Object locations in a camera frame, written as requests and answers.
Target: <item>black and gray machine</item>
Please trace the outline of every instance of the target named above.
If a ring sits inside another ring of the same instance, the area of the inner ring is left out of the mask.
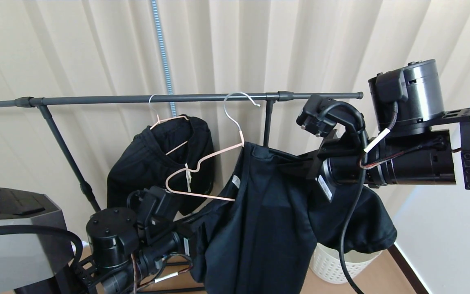
[[[333,99],[356,97],[356,93],[309,95],[296,123],[324,139],[319,149],[302,155],[303,161],[281,166],[282,172],[305,177],[315,197],[331,202],[338,185],[455,184],[452,153],[461,152],[465,189],[470,190],[470,108],[444,110],[435,60],[412,62],[368,82],[380,134],[369,138],[362,114],[351,104]],[[24,97],[0,105],[37,107],[48,120],[49,112],[41,108],[46,99]],[[338,123],[345,127],[340,138],[334,129]],[[433,130],[451,123],[459,123],[459,149],[451,148],[448,130]],[[60,146],[67,150],[62,140]],[[73,167],[73,158],[67,158]],[[78,169],[74,171],[84,194],[95,202],[89,197],[93,194],[88,183]],[[341,245],[363,187],[357,186]],[[183,264],[191,267],[194,234],[186,218],[173,221],[178,208],[175,195],[152,187],[133,192],[131,199],[129,208],[96,209],[86,224],[92,255],[81,260],[81,240],[67,231],[54,202],[46,195],[0,188],[0,292],[93,294],[100,283],[107,294],[125,294],[137,286],[136,277],[160,275],[172,254],[188,257]],[[70,242],[76,247],[75,255]],[[340,257],[351,286],[362,293],[345,269],[343,250]]]

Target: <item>beige curtain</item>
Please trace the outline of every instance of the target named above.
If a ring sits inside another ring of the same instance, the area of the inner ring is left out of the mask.
[[[469,0],[159,0],[176,94],[363,91],[351,103],[376,132],[367,79],[435,58],[447,109],[470,104]],[[0,100],[166,94],[147,0],[0,0]],[[275,104],[270,146],[300,154],[320,140],[295,124],[303,102]],[[157,104],[163,117],[167,104]],[[246,139],[262,142],[264,108],[231,102]],[[102,207],[106,176],[154,122],[146,105],[51,107]],[[217,102],[177,103],[208,122],[217,149],[237,143]],[[237,151],[217,160],[217,186]],[[80,236],[92,209],[37,110],[0,109],[0,186],[43,192]],[[394,213],[412,187],[382,188]]]

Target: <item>wooden floor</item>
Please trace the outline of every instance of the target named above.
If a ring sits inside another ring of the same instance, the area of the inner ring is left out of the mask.
[[[84,256],[89,254],[88,249],[85,249]],[[176,270],[181,270],[181,267],[168,267],[164,271],[164,275]],[[366,294],[414,294],[411,285],[394,262],[389,252],[384,251],[377,257],[363,272],[361,272],[355,279],[357,285]],[[162,281],[154,284],[146,289],[147,290],[164,290],[164,289],[178,289],[178,288],[191,288],[199,287],[200,284],[194,282],[190,274],[186,273],[175,278]],[[205,294],[206,292],[189,292],[189,294]],[[353,289],[346,283],[342,285],[334,285],[324,282],[319,279],[310,269],[306,274],[304,286],[302,287],[301,294],[353,294]]]

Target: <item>metal hook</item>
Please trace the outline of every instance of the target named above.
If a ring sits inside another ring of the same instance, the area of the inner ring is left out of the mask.
[[[231,117],[231,116],[228,114],[228,111],[226,110],[226,101],[228,100],[229,97],[231,97],[231,96],[233,96],[233,95],[235,95],[235,94],[242,94],[242,95],[248,97],[248,99],[250,99],[250,101],[251,101],[251,102],[253,103],[253,105],[255,105],[255,106],[260,107],[261,105],[258,104],[258,103],[255,103],[255,102],[253,101],[253,99],[250,97],[250,95],[248,95],[248,94],[246,94],[246,93],[244,93],[244,92],[233,92],[233,93],[229,93],[228,95],[226,95],[226,98],[224,98],[224,113],[226,113],[226,116],[227,116],[229,119],[231,119],[231,121],[233,121],[233,122],[235,123],[235,125],[237,125],[237,128],[239,128],[239,132],[242,132],[242,129],[240,128],[239,123],[238,123],[235,119],[233,119],[233,117]]]
[[[153,112],[155,112],[155,115],[157,116],[157,123],[159,123],[160,119],[159,119],[159,112],[157,112],[155,110],[155,108],[153,106],[151,106],[151,99],[155,96],[156,94],[153,94],[150,96],[150,99],[148,99],[148,106],[151,108],[151,110],[153,110]]]

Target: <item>dark baseboard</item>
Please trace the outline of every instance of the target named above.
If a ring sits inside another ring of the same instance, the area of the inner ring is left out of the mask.
[[[403,275],[405,275],[412,288],[415,290],[416,294],[429,294],[426,287],[423,286],[422,282],[412,270],[407,260],[405,260],[403,255],[400,253],[399,249],[393,245],[388,248],[388,251],[399,266],[400,270],[403,272]]]

